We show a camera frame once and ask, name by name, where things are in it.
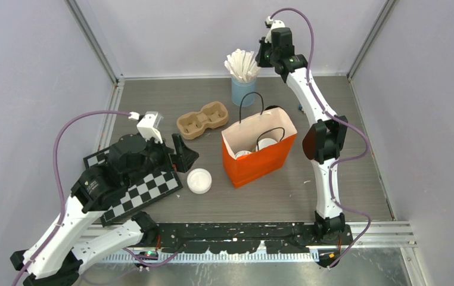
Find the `stack of white lids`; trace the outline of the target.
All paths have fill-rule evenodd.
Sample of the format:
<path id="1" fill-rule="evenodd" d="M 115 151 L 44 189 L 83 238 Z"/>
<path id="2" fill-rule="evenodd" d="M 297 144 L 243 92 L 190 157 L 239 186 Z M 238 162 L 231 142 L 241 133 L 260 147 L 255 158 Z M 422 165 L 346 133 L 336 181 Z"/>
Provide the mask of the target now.
<path id="1" fill-rule="evenodd" d="M 187 186 L 194 194 L 205 194 L 212 186 L 212 176 L 209 171 L 202 168 L 197 168 L 189 172 Z"/>

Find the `white plastic cup lid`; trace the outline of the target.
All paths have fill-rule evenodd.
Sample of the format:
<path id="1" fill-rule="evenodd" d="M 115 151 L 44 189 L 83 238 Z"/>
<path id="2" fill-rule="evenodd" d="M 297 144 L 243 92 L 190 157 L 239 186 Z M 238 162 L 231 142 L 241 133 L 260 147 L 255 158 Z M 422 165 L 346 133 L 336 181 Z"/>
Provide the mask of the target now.
<path id="1" fill-rule="evenodd" d="M 251 151 L 248 151 L 248 150 L 241 150 L 239 152 L 237 152 L 235 154 L 235 159 L 237 160 L 238 158 L 241 158 L 242 156 L 246 156 L 246 155 L 249 155 L 251 154 L 252 152 Z"/>

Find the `orange paper takeout bag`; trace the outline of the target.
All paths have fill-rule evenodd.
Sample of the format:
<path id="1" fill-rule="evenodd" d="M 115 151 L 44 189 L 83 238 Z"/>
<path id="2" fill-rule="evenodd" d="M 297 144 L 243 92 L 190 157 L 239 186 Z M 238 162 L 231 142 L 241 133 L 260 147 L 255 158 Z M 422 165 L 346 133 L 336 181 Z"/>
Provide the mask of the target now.
<path id="1" fill-rule="evenodd" d="M 234 187 L 239 188 L 281 168 L 289 155 L 297 130 L 287 112 L 273 105 L 238 120 L 222 132 L 223 167 Z M 256 151 L 256 143 L 272 138 L 277 144 Z M 252 153 L 235 159 L 241 150 Z"/>

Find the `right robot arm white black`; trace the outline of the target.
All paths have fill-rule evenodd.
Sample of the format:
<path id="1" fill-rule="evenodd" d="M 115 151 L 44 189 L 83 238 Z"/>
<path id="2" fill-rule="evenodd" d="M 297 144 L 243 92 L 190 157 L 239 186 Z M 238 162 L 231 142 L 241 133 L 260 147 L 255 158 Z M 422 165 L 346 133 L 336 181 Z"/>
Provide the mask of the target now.
<path id="1" fill-rule="evenodd" d="M 321 244 L 332 243 L 346 227 L 343 209 L 338 205 L 337 167 L 347 128 L 336 113 L 327 114 L 328 104 L 307 69 L 307 60 L 295 53 L 293 34 L 281 21 L 269 25 L 267 35 L 259 41 L 257 65 L 273 68 L 294 92 L 310 124 L 302 141 L 304 155 L 313 166 L 317 206 L 313 232 Z"/>

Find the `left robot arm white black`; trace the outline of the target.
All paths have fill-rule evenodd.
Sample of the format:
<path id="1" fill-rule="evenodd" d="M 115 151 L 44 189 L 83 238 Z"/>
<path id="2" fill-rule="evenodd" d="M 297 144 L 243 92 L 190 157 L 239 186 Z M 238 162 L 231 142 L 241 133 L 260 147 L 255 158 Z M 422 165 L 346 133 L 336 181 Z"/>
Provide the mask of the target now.
<path id="1" fill-rule="evenodd" d="M 84 158 L 86 169 L 40 240 L 11 255 L 24 285 L 72 285 L 93 264 L 125 247 L 153 245 L 159 227 L 143 208 L 179 190 L 179 173 L 199 153 L 182 137 L 169 148 L 139 134 Z"/>

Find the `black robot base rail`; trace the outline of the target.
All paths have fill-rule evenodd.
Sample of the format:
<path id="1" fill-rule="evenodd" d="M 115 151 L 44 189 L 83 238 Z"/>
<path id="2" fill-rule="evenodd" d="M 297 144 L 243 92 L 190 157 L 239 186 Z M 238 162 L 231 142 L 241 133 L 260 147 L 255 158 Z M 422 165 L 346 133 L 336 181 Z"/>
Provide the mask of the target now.
<path id="1" fill-rule="evenodd" d="M 339 243 L 344 250 L 352 241 L 349 225 L 338 235 L 320 239 L 312 222 L 159 223 L 136 246 L 158 245 L 170 254 L 252 254 L 261 248 L 269 254 L 284 254 L 307 253 L 314 246 L 337 249 Z"/>

